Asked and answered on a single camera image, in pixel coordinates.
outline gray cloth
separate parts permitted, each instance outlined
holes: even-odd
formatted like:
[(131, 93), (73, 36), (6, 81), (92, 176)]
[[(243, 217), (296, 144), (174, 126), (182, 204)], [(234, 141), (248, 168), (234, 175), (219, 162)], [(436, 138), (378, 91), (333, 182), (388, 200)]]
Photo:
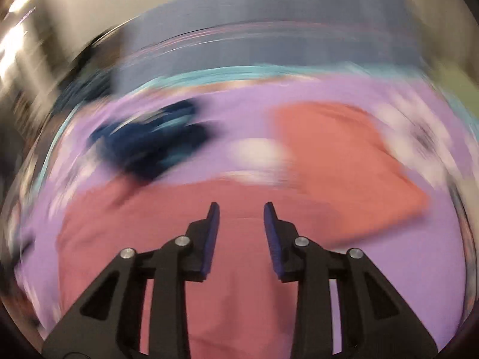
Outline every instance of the gray cloth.
[(174, 0), (125, 34), (113, 77), (119, 94), (161, 75), (226, 66), (422, 67), (405, 0)]

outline dark blue cloth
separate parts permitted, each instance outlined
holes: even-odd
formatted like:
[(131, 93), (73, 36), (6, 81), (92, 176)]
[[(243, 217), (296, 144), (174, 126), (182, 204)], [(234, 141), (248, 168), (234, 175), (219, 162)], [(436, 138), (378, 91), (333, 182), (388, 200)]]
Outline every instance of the dark blue cloth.
[(99, 70), (86, 78), (77, 78), (58, 96), (52, 108), (52, 115), (63, 110), (72, 110), (82, 101), (90, 102), (112, 93), (111, 70)]
[(164, 149), (132, 162), (125, 170), (144, 180), (154, 180), (169, 168), (191, 156), (209, 138), (210, 133), (205, 125), (187, 125)]
[(189, 157), (209, 138), (205, 125), (189, 125), (198, 107), (183, 100), (147, 118), (103, 125), (90, 136), (101, 139), (101, 155), (124, 171), (152, 180)]

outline fabric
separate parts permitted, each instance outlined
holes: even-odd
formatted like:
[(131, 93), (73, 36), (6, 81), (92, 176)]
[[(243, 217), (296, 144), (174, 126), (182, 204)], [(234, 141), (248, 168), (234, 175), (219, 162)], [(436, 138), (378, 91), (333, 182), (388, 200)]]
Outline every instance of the fabric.
[[(360, 107), (376, 116), (385, 114), (385, 105), (390, 107), (389, 111), (398, 111), (394, 93), (406, 98), (411, 109), (421, 110), (415, 113), (415, 120), (426, 126), (430, 116), (423, 112), (424, 108), (435, 115), (442, 126), (440, 130), (445, 128), (449, 133), (446, 148), (458, 171), (464, 176), (470, 175), (471, 154), (464, 142), (466, 131), (462, 123), (428, 83), (418, 78), (380, 78), (363, 73), (291, 76), (269, 82), (243, 81), (240, 84), (149, 90), (80, 109), (53, 152), (54, 159), (48, 166), (47, 178), (31, 212), (16, 231), (17, 238), (35, 237), (35, 249), (25, 256), (17, 270), (17, 279), (35, 304), (42, 325), (50, 331), (59, 317), (59, 266), (55, 242), (63, 225), (65, 209), (77, 195), (104, 186), (118, 175), (117, 169), (100, 161), (95, 150), (89, 149), (89, 136), (99, 126), (138, 114), (154, 113), (182, 99), (197, 98), (201, 107), (197, 122), (221, 127), (217, 137), (152, 186), (157, 182), (164, 185), (197, 183), (222, 175), (247, 178), (253, 184), (281, 186), (290, 180), (284, 166), (287, 153), (277, 149), (279, 136), (269, 118), (273, 107), (315, 99)], [(415, 95), (424, 104), (417, 105), (420, 103)], [(379, 119), (375, 125), (388, 147), (389, 143), (394, 147), (394, 142), (398, 141), (390, 139), (389, 132), (394, 131), (393, 136), (400, 133), (408, 138), (400, 140), (410, 144), (406, 147), (408, 156), (405, 158), (422, 157), (415, 144), (422, 137), (417, 137), (410, 126), (401, 124), (400, 129), (393, 130)], [(435, 135), (428, 139), (437, 140)], [(265, 144), (269, 149), (260, 150)], [(236, 155), (238, 147), (241, 152), (250, 154), (239, 157)], [(266, 157), (251, 154), (263, 151)], [(407, 162), (405, 158), (399, 161), (406, 163), (408, 178), (430, 198), (426, 214), (393, 226), (384, 234), (344, 244), (341, 249), (363, 249), (411, 308), (422, 315), (421, 320), (437, 344), (444, 346), (456, 332), (462, 314), (465, 288), (462, 237), (447, 188), (442, 188), (440, 183), (431, 184), (426, 174), (418, 171), (426, 166), (418, 168), (415, 161)], [(435, 163), (435, 158), (427, 158), (429, 163)]]
[(102, 125), (91, 135), (102, 158), (144, 180), (154, 180), (181, 163), (211, 136), (204, 125), (189, 122), (197, 107), (191, 99), (158, 110), (147, 118)]
[[(57, 241), (62, 311), (126, 244), (138, 252), (160, 248), (204, 218), (216, 201), (221, 219), (211, 273), (204, 284), (186, 287), (192, 356), (285, 357), (294, 327), (295, 285), (281, 284), (272, 270), (263, 225), (269, 200), (302, 235), (322, 241), (327, 229), (317, 223), (325, 208), (294, 190), (227, 180), (142, 187), (120, 176), (79, 196)], [(89, 212), (87, 220), (82, 212)]]
[(331, 210), (322, 224), (334, 228), (332, 243), (384, 230), (427, 208), (428, 197), (405, 176), (361, 109), (303, 102), (275, 109), (273, 117), (291, 154), (291, 177)]
[(446, 190), (449, 175), (460, 173), (449, 130), (416, 92), (390, 96), (392, 102), (381, 104), (374, 113), (388, 127), (384, 137), (389, 150), (434, 188)]
[(40, 175), (42, 170), (42, 164), (47, 161), (48, 152), (50, 151), (50, 147), (55, 140), (55, 136), (61, 130), (61, 127), (65, 120), (68, 118), (70, 111), (60, 112), (56, 116), (52, 116), (48, 123), (45, 125), (44, 129), (40, 133), (38, 137), (38, 141), (33, 148), (33, 151), (38, 157), (37, 165), (35, 166), (34, 170), (34, 178), (37, 178)]
[(54, 151), (55, 147), (56, 147), (56, 144), (59, 142), (59, 140), (61, 139), (61, 136), (62, 134), (65, 132), (66, 128), (68, 128), (69, 126), (69, 123), (71, 122), (71, 119), (73, 118), (73, 116), (75, 115), (75, 113), (78, 111), (78, 109), (80, 109), (81, 107), (81, 103), (80, 104), (77, 104), (69, 113), (68, 113), (68, 116), (65, 118), (65, 120), (63, 121), (62, 125), (60, 126), (60, 128), (58, 128), (52, 142), (51, 142), (51, 145), (50, 145), (50, 148), (46, 154), (46, 157), (45, 157), (45, 160), (42, 161), (42, 162), (39, 162), (38, 164), (41, 166), (41, 169), (40, 169), (40, 172), (38, 173), (38, 176), (37, 178), (35, 178), (34, 180), (34, 183), (32, 184), (32, 197), (36, 197), (36, 195), (38, 194), (40, 188), (42, 187), (42, 184), (43, 184), (43, 181), (44, 181), (44, 178), (45, 178), (45, 175), (46, 175), (46, 171), (47, 171), (47, 168), (48, 168), (48, 162), (49, 162), (49, 159), (51, 157), (51, 154), (52, 152)]
[(241, 81), (253, 79), (268, 79), (288, 77), (292, 75), (311, 76), (317, 74), (367, 74), (383, 78), (420, 78), (425, 73), (418, 68), (400, 67), (389, 64), (374, 64), (359, 66), (355, 63), (340, 63), (322, 67), (302, 66), (278, 66), (263, 64), (260, 66), (228, 66), (216, 69), (192, 71), (189, 73), (177, 74), (171, 77), (161, 76), (148, 81), (138, 89), (132, 91), (137, 93), (149, 88), (185, 87), (197, 85), (209, 85), (225, 81)]
[(406, 0), (173, 0), (125, 25), (114, 92), (226, 66), (343, 62), (423, 68)]
[(111, 70), (98, 70), (75, 79), (58, 96), (51, 110), (52, 115), (71, 110), (82, 101), (89, 102), (110, 95), (111, 74)]
[(90, 136), (92, 142), (101, 140), (103, 154), (111, 162), (123, 167), (145, 153), (168, 146), (187, 124), (197, 107), (191, 100), (179, 101), (163, 107), (146, 118), (101, 125)]
[(479, 119), (469, 112), (461, 100), (459, 100), (454, 94), (444, 90), (442, 91), (442, 94), (457, 117), (459, 117), (471, 133), (474, 134), (476, 140), (479, 139)]
[(479, 117), (479, 88), (457, 64), (436, 61), (430, 76), (435, 84), (454, 94), (476, 119)]

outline salmon towel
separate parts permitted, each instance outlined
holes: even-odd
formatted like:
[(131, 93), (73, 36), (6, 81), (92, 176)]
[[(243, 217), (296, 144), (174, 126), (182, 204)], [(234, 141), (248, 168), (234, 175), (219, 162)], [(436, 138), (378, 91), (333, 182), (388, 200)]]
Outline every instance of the salmon towel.
[(329, 208), (326, 244), (378, 232), (424, 211), (428, 197), (404, 174), (365, 111), (302, 102), (272, 110), (296, 186)]
[[(76, 197), (57, 240), (61, 308), (67, 311), (125, 247), (138, 252), (162, 247), (206, 217), (211, 201), (220, 224), (211, 274), (186, 283), (188, 332), (193, 358), (289, 357), (295, 324), (296, 285), (282, 284), (272, 269), (263, 223), (265, 202), (321, 240), (325, 212), (293, 189), (212, 180), (188, 185), (141, 186), (119, 176)], [(141, 351), (148, 352), (151, 291), (147, 290)]]

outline light blue cloth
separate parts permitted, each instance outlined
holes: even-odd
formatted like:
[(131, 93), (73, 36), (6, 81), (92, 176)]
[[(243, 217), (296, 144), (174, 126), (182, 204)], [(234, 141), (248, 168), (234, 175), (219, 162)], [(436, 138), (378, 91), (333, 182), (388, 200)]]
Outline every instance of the light blue cloth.
[(173, 77), (161, 76), (148, 81), (132, 93), (152, 87), (181, 87), (209, 85), (226, 81), (247, 79), (274, 78), (282, 75), (316, 75), (325, 73), (368, 74), (381, 78), (424, 78), (421, 69), (400, 67), (393, 65), (358, 66), (354, 63), (340, 63), (332, 66), (302, 67), (302, 66), (277, 66), (264, 64), (259, 66), (231, 66), (193, 71), (174, 75)]
[(46, 154), (46, 158), (42, 165), (42, 169), (40, 170), (38, 177), (36, 178), (36, 180), (34, 181), (32, 185), (32, 191), (30, 192), (30, 196), (29, 196), (30, 199), (34, 199), (38, 195), (40, 188), (43, 185), (43, 181), (45, 179), (46, 169), (48, 168), (48, 163), (50, 161), (50, 156), (53, 152), (53, 149), (55, 145), (57, 144), (58, 140), (60, 139), (61, 135), (63, 134), (63, 132), (65, 132), (66, 128), (70, 124), (71, 119), (73, 118), (75, 113), (80, 109), (82, 105), (83, 105), (83, 102), (80, 102), (79, 104), (75, 106), (75, 108), (73, 108), (73, 110), (71, 110), (70, 114), (68, 115), (68, 117), (65, 119), (65, 121), (62, 123), (57, 133), (55, 134), (52, 144), (50, 145), (50, 148), (48, 150), (48, 153)]

